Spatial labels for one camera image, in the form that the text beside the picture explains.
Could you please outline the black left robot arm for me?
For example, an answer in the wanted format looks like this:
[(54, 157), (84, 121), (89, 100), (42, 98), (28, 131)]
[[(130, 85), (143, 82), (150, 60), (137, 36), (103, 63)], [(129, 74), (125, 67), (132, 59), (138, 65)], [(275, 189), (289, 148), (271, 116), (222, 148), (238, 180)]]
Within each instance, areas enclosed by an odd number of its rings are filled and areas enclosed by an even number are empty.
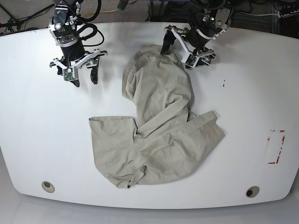
[(232, 10), (226, 0), (199, 0), (194, 2), (194, 6), (187, 16), (189, 28), (165, 27), (160, 51), (161, 55), (166, 55), (170, 46), (178, 40), (184, 50), (181, 62), (187, 69), (209, 66), (215, 59), (215, 52), (206, 44), (228, 30)]

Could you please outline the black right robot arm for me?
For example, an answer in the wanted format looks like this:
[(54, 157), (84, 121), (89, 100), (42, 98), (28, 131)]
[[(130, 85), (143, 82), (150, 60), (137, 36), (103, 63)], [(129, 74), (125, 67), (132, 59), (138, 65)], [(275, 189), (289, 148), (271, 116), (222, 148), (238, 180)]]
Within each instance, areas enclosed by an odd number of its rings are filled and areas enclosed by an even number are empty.
[(95, 14), (85, 19), (80, 15), (81, 0), (55, 0), (54, 16), (49, 22), (49, 31), (60, 47), (63, 56), (54, 58), (49, 66), (57, 67), (57, 74), (64, 81), (80, 86), (78, 70), (86, 66), (91, 70), (90, 79), (98, 83), (101, 56), (107, 51), (98, 49), (104, 43), (104, 35), (91, 22), (100, 14), (101, 1), (97, 1)]

